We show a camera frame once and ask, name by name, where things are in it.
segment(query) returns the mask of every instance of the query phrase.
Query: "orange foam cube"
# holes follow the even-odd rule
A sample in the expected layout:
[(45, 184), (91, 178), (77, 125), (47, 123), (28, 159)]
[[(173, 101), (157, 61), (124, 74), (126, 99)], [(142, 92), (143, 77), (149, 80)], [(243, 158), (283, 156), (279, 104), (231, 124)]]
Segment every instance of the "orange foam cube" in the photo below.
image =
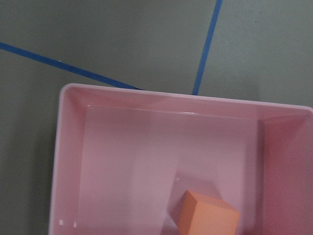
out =
[(187, 191), (179, 218), (182, 235), (234, 235), (239, 212), (222, 199)]

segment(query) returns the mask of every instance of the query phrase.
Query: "gray floor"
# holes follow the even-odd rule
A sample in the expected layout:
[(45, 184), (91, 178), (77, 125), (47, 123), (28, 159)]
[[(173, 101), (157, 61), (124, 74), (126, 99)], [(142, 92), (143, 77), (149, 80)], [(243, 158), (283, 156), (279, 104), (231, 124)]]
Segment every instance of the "gray floor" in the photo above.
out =
[[(190, 94), (214, 0), (1, 1), (0, 41)], [(311, 0), (225, 0), (200, 95), (313, 107)], [(0, 234), (45, 235), (61, 87), (100, 84), (0, 50)]]

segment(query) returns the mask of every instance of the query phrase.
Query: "pink storage box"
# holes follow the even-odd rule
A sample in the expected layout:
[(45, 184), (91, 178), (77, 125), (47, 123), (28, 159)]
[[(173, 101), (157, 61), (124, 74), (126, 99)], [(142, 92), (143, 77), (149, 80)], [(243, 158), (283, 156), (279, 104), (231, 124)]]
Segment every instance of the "pink storage box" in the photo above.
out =
[(238, 235), (312, 235), (313, 110), (91, 85), (60, 96), (49, 235), (178, 235), (186, 190)]

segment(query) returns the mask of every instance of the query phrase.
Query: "pink plastic bin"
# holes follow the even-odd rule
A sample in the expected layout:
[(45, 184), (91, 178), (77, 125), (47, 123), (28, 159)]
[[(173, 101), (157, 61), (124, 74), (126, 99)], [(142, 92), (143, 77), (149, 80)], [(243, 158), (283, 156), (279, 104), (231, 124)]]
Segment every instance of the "pink plastic bin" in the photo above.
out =
[(313, 234), (308, 107), (69, 84), (50, 235), (178, 235), (185, 191), (241, 213), (238, 235)]

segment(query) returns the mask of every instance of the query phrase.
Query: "blue tape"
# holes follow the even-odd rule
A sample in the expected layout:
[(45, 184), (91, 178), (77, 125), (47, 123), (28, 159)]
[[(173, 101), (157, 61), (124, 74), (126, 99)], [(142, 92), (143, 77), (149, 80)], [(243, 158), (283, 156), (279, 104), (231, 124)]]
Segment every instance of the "blue tape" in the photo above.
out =
[(216, 3), (215, 3), (215, 7), (214, 7), (211, 22), (210, 22), (209, 30), (207, 32), (204, 47), (202, 50), (202, 55), (201, 55), (201, 59), (200, 59), (199, 67), (198, 67), (198, 72), (197, 72), (194, 88), (192, 90), (193, 95), (198, 95), (198, 93), (199, 93), (199, 89), (200, 89), (200, 85), (201, 85), (201, 81), (202, 81), (202, 77), (203, 77), (203, 72), (204, 72), (204, 68), (205, 68), (205, 63), (206, 63), (207, 57), (209, 55), (210, 46), (211, 46), (211, 42), (212, 42), (214, 30), (215, 30), (217, 18), (219, 17), (222, 2), (223, 2), (223, 0), (216, 0)]
[(72, 73), (75, 73), (75, 74), (78, 74), (78, 75), (81, 75), (84, 77), (88, 77), (88, 78), (91, 78), (93, 80), (103, 82), (103, 83), (109, 84), (109, 85), (114, 86), (114, 87), (140, 90), (139, 88), (133, 87), (133, 86), (128, 85), (126, 83), (119, 82), (119, 81), (113, 80), (111, 78), (101, 76), (101, 75), (98, 75), (96, 73), (89, 72), (87, 70), (83, 70), (83, 69), (80, 69), (78, 67), (68, 65), (68, 64), (62, 63), (60, 61), (44, 57), (42, 55), (38, 55), (38, 54), (35, 54), (32, 52), (29, 52), (27, 50), (23, 50), (23, 49), (14, 47), (14, 46), (10, 46), (10, 45), (2, 43), (2, 42), (0, 42), (0, 49), (6, 50), (8, 52), (11, 52), (11, 53), (14, 53), (14, 54), (17, 54), (20, 56), (24, 56), (24, 57), (32, 59), (32, 60), (36, 60), (38, 62), (47, 64), (47, 65), (54, 66), (56, 68), (59, 68), (59, 69), (65, 70), (65, 71), (69, 71), (69, 72), (72, 72)]

